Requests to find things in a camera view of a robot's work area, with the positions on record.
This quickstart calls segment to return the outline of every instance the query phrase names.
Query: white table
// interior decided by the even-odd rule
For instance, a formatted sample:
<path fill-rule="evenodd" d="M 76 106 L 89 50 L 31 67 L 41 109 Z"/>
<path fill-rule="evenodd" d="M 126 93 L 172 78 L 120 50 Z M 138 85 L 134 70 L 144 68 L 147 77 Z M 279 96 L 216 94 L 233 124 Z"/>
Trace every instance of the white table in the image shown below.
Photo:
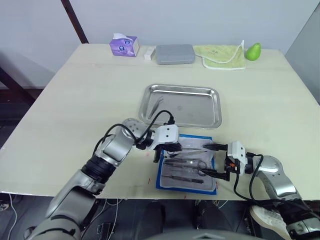
<path fill-rule="evenodd" d="M 217 129 L 180 128 L 222 144 L 239 140 L 248 152 L 277 157 L 305 200 L 320 199 L 320 107 L 278 50 L 263 50 L 246 70 L 210 70 L 194 64 L 157 65 L 113 56 L 108 45 L 83 44 L 53 77 L 0 150 L 0 190 L 54 196 L 90 158 L 115 123 L 138 118 L 143 92 L 154 83 L 211 87 L 220 96 Z M 101 198 L 238 200 L 230 182 L 216 196 L 155 189 L 154 153 L 132 149 Z M 238 191 L 248 196 L 249 175 Z M 259 179 L 258 199 L 267 198 Z"/>

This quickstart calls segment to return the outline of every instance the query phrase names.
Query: floor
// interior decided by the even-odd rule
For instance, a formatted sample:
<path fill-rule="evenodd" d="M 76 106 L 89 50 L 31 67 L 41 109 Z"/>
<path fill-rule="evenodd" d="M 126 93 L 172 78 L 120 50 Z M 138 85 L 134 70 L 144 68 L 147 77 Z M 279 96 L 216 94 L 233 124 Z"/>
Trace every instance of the floor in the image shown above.
<path fill-rule="evenodd" d="M 10 134 L 15 129 L 19 120 L 29 109 L 29 106 L 19 100 L 9 100 L 8 96 L 0 96 L 0 147 L 5 143 Z M 17 223 L 12 231 L 11 240 L 23 239 L 24 231 L 30 226 L 38 225 L 45 216 L 46 209 L 52 198 L 45 196 L 16 196 L 13 205 L 17 211 Z M 0 194 L 0 200 L 8 200 L 7 194 Z M 118 218 L 116 221 L 115 233 L 112 240 L 131 240 L 133 238 L 136 223 L 142 214 L 145 206 L 151 200 L 130 199 L 124 200 L 118 205 Z M 164 231 L 179 231 L 192 229 L 192 211 L 194 201 L 192 200 L 161 200 L 161 204 L 166 209 L 166 222 Z M 247 217 L 242 216 L 245 210 L 243 201 L 229 201 L 221 210 L 226 215 L 233 229 L 239 225 L 238 232 L 249 235 L 247 230 Z M 87 229 L 84 240 L 98 240 L 97 227 L 101 223 L 113 223 L 116 213 L 115 206 L 109 206 L 103 214 L 101 214 Z M 0 211 L 0 239 L 7 239 L 10 227 L 14 222 L 14 213 L 11 208 Z M 276 233 L 271 230 L 261 228 L 262 236 L 265 239 L 281 239 Z"/>

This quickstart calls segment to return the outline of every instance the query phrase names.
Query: green towel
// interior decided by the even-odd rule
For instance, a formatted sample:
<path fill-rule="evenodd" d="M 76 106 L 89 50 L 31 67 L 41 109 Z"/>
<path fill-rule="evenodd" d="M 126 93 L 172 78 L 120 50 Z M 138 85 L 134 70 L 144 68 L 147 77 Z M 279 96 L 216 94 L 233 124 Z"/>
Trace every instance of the green towel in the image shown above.
<path fill-rule="evenodd" d="M 245 69 L 244 41 L 234 45 L 195 45 L 195 55 L 202 57 L 202 64 L 208 69 L 242 70 Z"/>

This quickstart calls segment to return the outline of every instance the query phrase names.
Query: gray plastic case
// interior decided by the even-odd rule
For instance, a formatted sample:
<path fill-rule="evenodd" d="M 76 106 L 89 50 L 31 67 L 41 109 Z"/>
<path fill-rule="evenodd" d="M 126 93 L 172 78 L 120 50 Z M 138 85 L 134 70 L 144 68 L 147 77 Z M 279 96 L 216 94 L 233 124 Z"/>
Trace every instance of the gray plastic case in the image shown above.
<path fill-rule="evenodd" d="M 158 45 L 155 54 L 159 65 L 192 64 L 195 61 L 195 52 L 191 44 Z"/>

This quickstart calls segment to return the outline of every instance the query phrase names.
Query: white eraser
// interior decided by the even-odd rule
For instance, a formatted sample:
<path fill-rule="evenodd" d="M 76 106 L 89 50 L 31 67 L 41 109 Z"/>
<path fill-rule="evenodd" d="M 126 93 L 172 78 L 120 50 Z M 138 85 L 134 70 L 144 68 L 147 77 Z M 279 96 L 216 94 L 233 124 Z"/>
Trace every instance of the white eraser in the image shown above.
<path fill-rule="evenodd" d="M 144 59 L 145 60 L 151 60 L 152 59 L 152 57 L 154 56 L 154 54 L 155 54 L 155 47 L 153 47 L 153 46 L 150 46 L 150 47 L 148 47 L 148 49 L 146 50 L 146 52 L 145 52 L 145 54 L 144 54 Z"/>

